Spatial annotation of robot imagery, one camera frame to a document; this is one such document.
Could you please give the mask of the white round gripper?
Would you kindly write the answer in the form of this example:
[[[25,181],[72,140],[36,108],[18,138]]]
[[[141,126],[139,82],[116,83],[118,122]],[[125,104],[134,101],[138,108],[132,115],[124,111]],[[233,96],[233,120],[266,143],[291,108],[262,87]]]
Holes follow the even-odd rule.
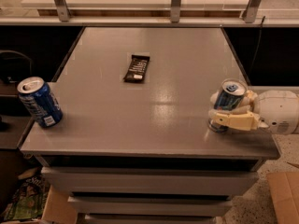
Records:
[[[214,132],[226,132],[232,128],[239,131],[264,129],[272,134],[284,135],[298,133],[297,94],[292,91],[265,91],[256,97],[253,91],[240,95],[227,90],[216,91],[210,96],[209,128]],[[247,111],[253,101],[254,113]]]

